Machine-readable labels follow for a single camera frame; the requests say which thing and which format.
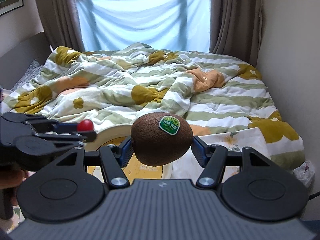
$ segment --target kiwi fruit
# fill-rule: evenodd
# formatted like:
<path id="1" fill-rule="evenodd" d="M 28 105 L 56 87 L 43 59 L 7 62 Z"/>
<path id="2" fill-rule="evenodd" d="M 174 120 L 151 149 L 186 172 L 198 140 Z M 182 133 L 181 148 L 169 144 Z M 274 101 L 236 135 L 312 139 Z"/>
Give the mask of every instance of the kiwi fruit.
<path id="1" fill-rule="evenodd" d="M 164 116 L 173 116 L 180 122 L 175 135 L 160 129 Z M 131 142 L 137 159 L 148 166 L 162 166 L 185 154 L 190 148 L 193 133 L 186 120 L 175 114 L 150 113 L 139 117 L 131 127 Z"/>

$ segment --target brown curtain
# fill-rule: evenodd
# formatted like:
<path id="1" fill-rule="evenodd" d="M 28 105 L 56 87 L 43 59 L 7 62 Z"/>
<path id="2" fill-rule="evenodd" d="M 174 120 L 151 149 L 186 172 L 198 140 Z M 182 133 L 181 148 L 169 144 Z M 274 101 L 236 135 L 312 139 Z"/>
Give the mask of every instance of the brown curtain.
<path id="1" fill-rule="evenodd" d="M 76 0 L 36 0 L 36 3 L 51 46 L 84 51 Z"/>
<path id="2" fill-rule="evenodd" d="M 261 0 L 211 0 L 210 52 L 256 65 Z"/>

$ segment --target gray headboard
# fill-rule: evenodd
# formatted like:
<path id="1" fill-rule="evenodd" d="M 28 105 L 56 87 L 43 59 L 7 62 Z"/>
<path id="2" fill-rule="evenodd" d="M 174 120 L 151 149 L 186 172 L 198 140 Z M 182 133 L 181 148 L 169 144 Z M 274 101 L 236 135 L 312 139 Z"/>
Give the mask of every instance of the gray headboard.
<path id="1" fill-rule="evenodd" d="M 50 45 L 44 32 L 21 42 L 0 57 L 0 84 L 5 89 L 12 89 L 34 59 L 43 65 L 50 54 Z"/>

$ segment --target human hand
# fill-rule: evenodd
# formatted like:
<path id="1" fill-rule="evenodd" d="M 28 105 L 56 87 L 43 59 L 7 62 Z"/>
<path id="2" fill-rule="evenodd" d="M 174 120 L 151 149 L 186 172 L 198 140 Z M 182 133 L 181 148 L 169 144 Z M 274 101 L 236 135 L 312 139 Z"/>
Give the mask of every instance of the human hand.
<path id="1" fill-rule="evenodd" d="M 24 170 L 0 171 L 0 189 L 14 188 L 11 204 L 18 205 L 16 198 L 17 187 L 28 178 L 28 172 Z"/>

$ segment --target white wall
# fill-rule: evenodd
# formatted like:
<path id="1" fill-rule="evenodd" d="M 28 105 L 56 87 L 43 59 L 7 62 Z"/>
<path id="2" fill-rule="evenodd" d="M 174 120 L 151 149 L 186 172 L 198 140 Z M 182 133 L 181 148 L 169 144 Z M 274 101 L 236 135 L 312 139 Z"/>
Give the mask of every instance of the white wall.
<path id="1" fill-rule="evenodd" d="M 20 42 L 43 31 L 36 0 L 23 2 L 23 7 L 0 16 L 0 57 Z"/>
<path id="2" fill-rule="evenodd" d="M 304 141 L 320 190 L 320 0 L 263 0 L 257 68 L 283 119 Z M 320 219 L 320 197 L 304 219 Z"/>

